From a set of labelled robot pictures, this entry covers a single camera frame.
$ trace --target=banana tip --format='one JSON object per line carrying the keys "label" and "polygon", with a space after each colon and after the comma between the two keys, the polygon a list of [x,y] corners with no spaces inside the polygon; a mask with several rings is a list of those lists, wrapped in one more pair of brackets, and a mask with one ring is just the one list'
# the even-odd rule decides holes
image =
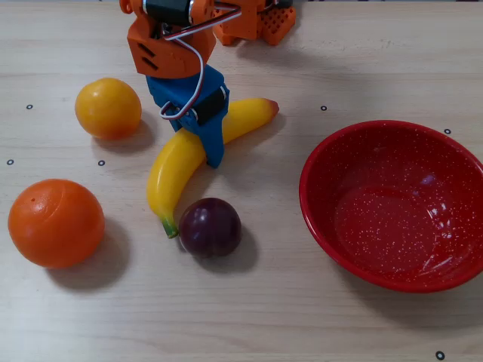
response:
{"label": "banana tip", "polygon": [[278,114],[280,108],[278,107],[278,103],[274,100],[267,100],[270,104],[270,108],[272,109],[272,117],[275,117]]}

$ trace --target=bowl rim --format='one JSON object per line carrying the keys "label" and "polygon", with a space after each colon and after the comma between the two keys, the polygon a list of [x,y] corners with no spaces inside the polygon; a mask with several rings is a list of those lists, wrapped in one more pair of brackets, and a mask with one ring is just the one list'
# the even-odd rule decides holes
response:
{"label": "bowl rim", "polygon": [[396,290],[400,292],[408,293],[432,293],[443,290],[448,290],[457,287],[461,284],[466,283],[470,279],[473,279],[480,272],[483,271],[483,260],[480,263],[475,264],[473,268],[466,271],[457,278],[453,278],[449,281],[442,281],[429,286],[424,285],[411,285],[410,283],[394,282],[387,280],[383,277],[371,274],[369,271],[365,271],[359,268],[355,264],[351,263],[348,259],[341,256],[325,239],[323,233],[320,231],[318,226],[315,224],[312,214],[309,210],[309,202],[307,197],[307,181],[309,179],[310,171],[314,165],[314,161],[318,158],[319,154],[326,149],[330,144],[339,139],[341,136],[347,135],[357,130],[364,130],[370,128],[380,128],[380,127],[398,127],[406,130],[422,131],[427,133],[429,136],[441,140],[443,143],[449,145],[460,151],[460,153],[471,163],[473,163],[480,171],[481,177],[483,178],[483,164],[465,147],[459,144],[457,141],[450,137],[447,137],[443,133],[439,133],[437,130],[425,127],[421,124],[415,124],[407,121],[395,121],[395,120],[376,120],[376,121],[366,121],[356,124],[352,124],[348,127],[342,128],[331,134],[329,137],[325,138],[321,143],[315,147],[315,149],[310,153],[307,158],[306,163],[303,166],[302,174],[300,175],[299,183],[299,199],[300,208],[302,210],[303,218],[309,228],[312,236],[317,241],[318,245],[340,266],[345,268],[347,271],[353,273],[354,275],[368,281],[372,284],[376,284],[380,287],[385,287],[391,290]]}

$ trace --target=plum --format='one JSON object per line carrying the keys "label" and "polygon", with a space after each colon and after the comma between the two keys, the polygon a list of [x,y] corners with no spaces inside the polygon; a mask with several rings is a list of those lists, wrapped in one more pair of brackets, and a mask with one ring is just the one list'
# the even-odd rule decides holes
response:
{"label": "plum", "polygon": [[203,198],[189,206],[180,220],[180,240],[193,256],[226,256],[240,244],[242,224],[232,205]]}

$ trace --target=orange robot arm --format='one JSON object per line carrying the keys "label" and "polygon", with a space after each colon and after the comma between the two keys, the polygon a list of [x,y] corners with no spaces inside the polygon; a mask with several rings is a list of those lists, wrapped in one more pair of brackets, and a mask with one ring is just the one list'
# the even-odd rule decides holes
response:
{"label": "orange robot arm", "polygon": [[[194,25],[211,18],[214,0],[189,3],[189,20]],[[200,64],[195,53],[162,37],[162,21],[147,14],[146,0],[119,0],[119,4],[126,14],[134,12],[137,16],[128,31],[128,43],[139,73],[168,79],[186,78],[199,73]],[[205,64],[216,44],[210,28],[188,35],[183,41],[200,53]]]}

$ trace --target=yellow fruit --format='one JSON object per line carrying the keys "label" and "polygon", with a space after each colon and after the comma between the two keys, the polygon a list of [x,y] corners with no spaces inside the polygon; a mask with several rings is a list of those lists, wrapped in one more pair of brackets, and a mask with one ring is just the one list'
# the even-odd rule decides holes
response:
{"label": "yellow fruit", "polygon": [[92,136],[118,140],[130,136],[141,120],[141,102],[123,81],[102,78],[83,87],[75,101],[75,115]]}
{"label": "yellow fruit", "polygon": [[[223,142],[228,143],[256,130],[277,113],[277,103],[264,98],[230,103],[223,119]],[[205,158],[205,149],[198,136],[182,128],[166,143],[151,168],[147,184],[148,203],[161,219],[169,238],[178,234],[173,215],[181,192]]]}

